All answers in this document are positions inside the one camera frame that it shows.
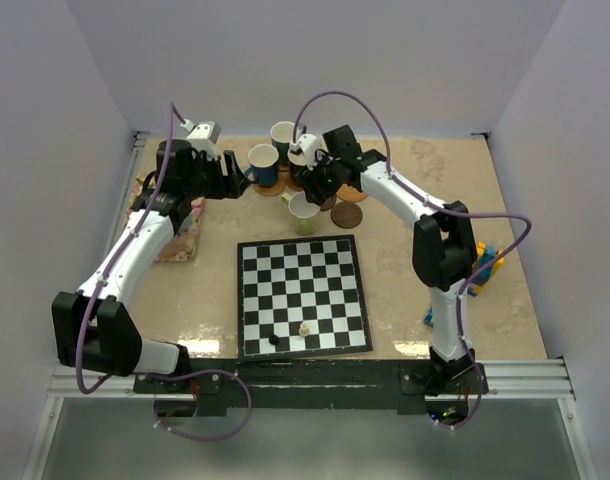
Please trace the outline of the dark walnut coaster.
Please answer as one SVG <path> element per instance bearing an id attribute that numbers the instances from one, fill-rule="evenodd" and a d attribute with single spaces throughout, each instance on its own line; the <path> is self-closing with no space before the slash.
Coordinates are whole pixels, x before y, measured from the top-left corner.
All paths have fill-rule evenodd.
<path id="1" fill-rule="evenodd" d="M 320 207 L 321 211 L 328 211 L 330 209 L 333 208 L 333 206 L 335 205 L 337 200 L 336 196 L 330 197 L 329 199 L 327 199 Z"/>
<path id="2" fill-rule="evenodd" d="M 352 229 L 362 222 L 363 211 L 355 203 L 339 202 L 332 207 L 330 218 L 339 228 Z"/>

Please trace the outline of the woven rattan coaster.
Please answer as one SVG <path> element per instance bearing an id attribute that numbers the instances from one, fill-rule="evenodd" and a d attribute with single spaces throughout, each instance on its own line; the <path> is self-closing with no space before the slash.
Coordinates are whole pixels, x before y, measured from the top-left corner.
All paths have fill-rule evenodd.
<path id="1" fill-rule="evenodd" d="M 263 187 L 259 184 L 253 184 L 252 187 L 258 195 L 263 197 L 276 197 L 284 192 L 286 183 L 283 178 L 279 178 L 278 181 L 271 187 Z"/>
<path id="2" fill-rule="evenodd" d="M 368 195 L 357 188 L 344 184 L 336 192 L 336 196 L 344 201 L 350 203 L 358 203 L 364 201 Z"/>

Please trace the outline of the black mug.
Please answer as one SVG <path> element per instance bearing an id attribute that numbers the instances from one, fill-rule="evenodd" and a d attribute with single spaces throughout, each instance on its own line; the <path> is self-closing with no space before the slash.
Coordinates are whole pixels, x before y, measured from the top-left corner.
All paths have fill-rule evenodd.
<path id="1" fill-rule="evenodd" d="M 298 188 L 302 187 L 302 181 L 300 174 L 303 170 L 307 169 L 306 160 L 302 154 L 296 154 L 294 152 L 288 152 L 289 160 L 289 178 L 291 182 Z"/>

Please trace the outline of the dark blue mug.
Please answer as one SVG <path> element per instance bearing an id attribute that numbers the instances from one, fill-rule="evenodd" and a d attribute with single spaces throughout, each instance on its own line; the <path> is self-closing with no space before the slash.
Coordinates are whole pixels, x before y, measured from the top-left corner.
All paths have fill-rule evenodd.
<path id="1" fill-rule="evenodd" d="M 248 152 L 245 177 L 261 188 L 274 187 L 279 178 L 279 153 L 271 144 L 259 144 Z"/>

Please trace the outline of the green mug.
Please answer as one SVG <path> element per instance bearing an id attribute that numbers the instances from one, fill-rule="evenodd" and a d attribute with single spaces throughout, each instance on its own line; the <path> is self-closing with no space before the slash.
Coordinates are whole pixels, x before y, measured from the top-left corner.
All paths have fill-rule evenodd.
<path id="1" fill-rule="evenodd" d="M 281 195 L 281 200 L 287 207 L 296 234 L 308 236 L 318 230 L 320 207 L 315 203 L 310 203 L 304 192 L 284 193 Z"/>

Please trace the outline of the teal grey mug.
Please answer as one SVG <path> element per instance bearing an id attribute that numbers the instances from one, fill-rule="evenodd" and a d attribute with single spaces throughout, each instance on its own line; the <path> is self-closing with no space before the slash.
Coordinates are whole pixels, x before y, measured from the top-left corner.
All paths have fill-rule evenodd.
<path id="1" fill-rule="evenodd" d="M 294 163 L 297 166 L 306 165 L 302 147 L 293 141 L 294 129 L 295 124 L 290 121 L 278 122 L 270 129 L 272 145 L 278 152 L 279 166 L 285 168 L 291 163 Z"/>

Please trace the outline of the floral serving tray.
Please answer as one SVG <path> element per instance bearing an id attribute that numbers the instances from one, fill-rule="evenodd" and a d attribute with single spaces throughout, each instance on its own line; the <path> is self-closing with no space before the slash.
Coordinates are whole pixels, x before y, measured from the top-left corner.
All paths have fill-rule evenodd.
<path id="1" fill-rule="evenodd" d="M 133 210 L 132 206 L 148 178 L 147 175 L 139 173 L 136 176 L 128 201 L 124 226 L 126 226 L 129 215 Z M 187 262 L 193 258 L 198 245 L 199 225 L 205 202 L 204 197 L 192 201 L 190 215 L 184 220 L 179 232 L 161 249 L 154 262 Z"/>

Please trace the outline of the black white chessboard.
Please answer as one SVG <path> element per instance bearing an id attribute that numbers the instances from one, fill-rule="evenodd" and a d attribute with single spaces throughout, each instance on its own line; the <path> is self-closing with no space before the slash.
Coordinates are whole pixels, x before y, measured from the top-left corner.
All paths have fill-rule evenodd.
<path id="1" fill-rule="evenodd" d="M 242 242 L 237 280 L 240 360 L 373 350 L 354 236 Z M 305 337 L 302 322 L 310 329 Z M 269 343 L 272 333 L 278 345 Z"/>

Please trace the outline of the white chess piece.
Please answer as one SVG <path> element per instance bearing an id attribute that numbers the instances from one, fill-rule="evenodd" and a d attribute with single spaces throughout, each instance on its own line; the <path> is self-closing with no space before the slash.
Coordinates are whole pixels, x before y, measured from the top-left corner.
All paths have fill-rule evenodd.
<path id="1" fill-rule="evenodd" d="M 299 335 L 300 336 L 308 336 L 310 333 L 309 325 L 306 322 L 302 322 L 299 326 Z"/>

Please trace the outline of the toy block tower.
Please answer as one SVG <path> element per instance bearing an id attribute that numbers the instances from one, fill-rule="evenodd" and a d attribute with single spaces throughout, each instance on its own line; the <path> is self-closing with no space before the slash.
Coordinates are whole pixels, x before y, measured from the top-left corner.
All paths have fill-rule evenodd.
<path id="1" fill-rule="evenodd" d="M 485 269 L 467 285 L 467 295 L 472 297 L 478 296 L 484 290 L 488 282 L 496 275 L 498 270 L 504 265 L 503 258 L 492 262 L 494 258 L 503 253 L 501 249 L 496 249 L 489 243 L 478 242 L 476 250 L 477 259 L 473 264 L 473 271 L 477 271 L 482 266 L 485 266 Z"/>

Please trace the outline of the colourful toy car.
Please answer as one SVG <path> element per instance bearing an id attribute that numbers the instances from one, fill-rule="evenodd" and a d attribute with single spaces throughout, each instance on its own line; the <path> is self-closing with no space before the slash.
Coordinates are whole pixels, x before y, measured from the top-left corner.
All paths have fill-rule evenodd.
<path id="1" fill-rule="evenodd" d="M 424 317 L 424 324 L 429 326 L 430 328 L 433 327 L 433 310 L 432 310 L 432 308 L 429 308 L 428 312 L 426 313 L 426 315 Z"/>

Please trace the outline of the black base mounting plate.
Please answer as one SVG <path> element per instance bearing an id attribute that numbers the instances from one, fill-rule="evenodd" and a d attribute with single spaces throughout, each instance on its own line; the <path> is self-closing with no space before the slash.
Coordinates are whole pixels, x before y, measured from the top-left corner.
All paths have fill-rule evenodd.
<path id="1" fill-rule="evenodd" d="M 193 400 L 199 416 L 230 409 L 394 410 L 423 415 L 431 399 L 447 395 L 473 400 L 489 392 L 484 367 L 461 374 L 441 371 L 428 359 L 293 359 L 239 362 L 192 359 L 199 376 L 160 380 L 143 374 L 134 392 L 157 401 Z"/>

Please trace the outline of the left aluminium rail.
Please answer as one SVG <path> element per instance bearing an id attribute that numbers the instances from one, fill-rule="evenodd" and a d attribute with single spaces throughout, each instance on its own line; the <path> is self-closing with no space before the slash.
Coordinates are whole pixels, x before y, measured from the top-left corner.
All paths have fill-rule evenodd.
<path id="1" fill-rule="evenodd" d="M 112 210 L 109 234 L 101 251 L 100 262 L 107 258 L 114 243 L 121 235 L 124 214 L 128 209 L 129 198 L 137 175 L 140 158 L 150 135 L 151 133 L 146 130 L 133 132 L 131 153 L 125 178 L 119 183 L 118 195 L 116 197 L 117 203 Z M 63 314 L 58 315 L 62 319 L 60 323 L 57 320 L 56 301 L 53 302 L 54 331 L 59 335 L 59 356 L 65 358 L 68 364 L 74 364 L 79 329 L 89 299 L 88 294 L 85 294 L 82 288 L 79 287 L 73 293 L 68 294 L 65 300 L 66 305 L 64 306 Z"/>

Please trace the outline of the aluminium rail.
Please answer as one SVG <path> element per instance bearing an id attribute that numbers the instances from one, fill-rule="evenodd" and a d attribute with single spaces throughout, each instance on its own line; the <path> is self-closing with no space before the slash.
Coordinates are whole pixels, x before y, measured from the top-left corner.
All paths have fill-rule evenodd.
<path id="1" fill-rule="evenodd" d="M 124 214 L 128 209 L 129 198 L 137 175 L 140 158 L 150 135 L 151 133 L 146 130 L 133 132 L 131 153 L 125 178 L 119 183 L 118 195 L 116 197 L 117 203 L 112 210 L 109 234 L 101 251 L 100 262 L 107 258 L 114 243 L 121 235 Z M 57 320 L 56 301 L 53 302 L 54 331 L 59 335 L 59 356 L 65 358 L 68 364 L 74 364 L 79 329 L 89 299 L 88 294 L 85 294 L 82 288 L 79 287 L 73 293 L 68 294 L 65 300 L 66 305 L 64 306 L 63 314 L 58 315 L 62 319 L 60 323 Z"/>
<path id="2" fill-rule="evenodd" d="M 235 378 L 263 393 L 293 390 L 310 393 L 392 393 L 456 397 L 478 392 L 472 367 L 460 374 L 443 373 L 428 359 L 280 359 L 241 362 L 236 359 L 194 358 L 200 392 L 217 394 Z M 486 361 L 479 364 L 483 394 L 499 399 L 573 399 L 569 373 L 562 360 Z"/>

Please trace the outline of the front aluminium rail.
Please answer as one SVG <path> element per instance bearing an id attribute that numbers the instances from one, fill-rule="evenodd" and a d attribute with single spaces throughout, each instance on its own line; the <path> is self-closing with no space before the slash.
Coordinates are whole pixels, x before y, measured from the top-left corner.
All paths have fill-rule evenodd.
<path id="1" fill-rule="evenodd" d="M 194 358 L 200 392 L 217 394 L 235 378 L 263 393 L 293 390 L 310 393 L 392 393 L 456 397 L 478 392 L 472 367 L 460 374 L 443 373 L 428 359 L 280 359 L 241 362 L 236 359 Z M 483 394 L 499 399 L 573 399 L 569 373 L 562 360 L 486 361 L 479 364 Z"/>

